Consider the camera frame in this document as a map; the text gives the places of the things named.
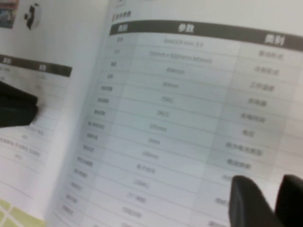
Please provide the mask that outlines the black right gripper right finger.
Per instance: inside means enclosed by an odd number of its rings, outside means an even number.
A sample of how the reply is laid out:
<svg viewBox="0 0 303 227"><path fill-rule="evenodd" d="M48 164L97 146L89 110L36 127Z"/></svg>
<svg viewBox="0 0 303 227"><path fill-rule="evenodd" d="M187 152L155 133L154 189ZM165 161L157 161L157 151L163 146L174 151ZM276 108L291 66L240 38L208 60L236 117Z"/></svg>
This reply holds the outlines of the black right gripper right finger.
<svg viewBox="0 0 303 227"><path fill-rule="evenodd" d="M303 180L284 175L277 195L275 214L285 227L303 227Z"/></svg>

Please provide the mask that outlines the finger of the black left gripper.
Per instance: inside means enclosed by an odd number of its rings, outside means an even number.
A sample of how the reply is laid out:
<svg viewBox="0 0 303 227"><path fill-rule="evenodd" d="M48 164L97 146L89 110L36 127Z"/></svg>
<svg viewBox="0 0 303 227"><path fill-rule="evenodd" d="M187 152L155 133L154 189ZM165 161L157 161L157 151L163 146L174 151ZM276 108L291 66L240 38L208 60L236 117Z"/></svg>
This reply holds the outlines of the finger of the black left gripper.
<svg viewBox="0 0 303 227"><path fill-rule="evenodd" d="M28 92L15 88L4 82L0 82L0 106L17 107L30 106L37 107L38 98Z"/></svg>
<svg viewBox="0 0 303 227"><path fill-rule="evenodd" d="M17 127L30 125L38 113L37 106L1 107L0 127Z"/></svg>

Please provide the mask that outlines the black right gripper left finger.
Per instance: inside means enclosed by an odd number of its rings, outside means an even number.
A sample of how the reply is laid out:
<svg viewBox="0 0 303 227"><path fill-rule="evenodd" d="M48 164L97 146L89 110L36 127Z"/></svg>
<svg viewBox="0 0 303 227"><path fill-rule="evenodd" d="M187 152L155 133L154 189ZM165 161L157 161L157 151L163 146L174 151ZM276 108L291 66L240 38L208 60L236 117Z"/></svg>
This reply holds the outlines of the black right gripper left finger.
<svg viewBox="0 0 303 227"><path fill-rule="evenodd" d="M242 175L232 179L228 214L232 227L278 226L278 220L262 191L251 179Z"/></svg>

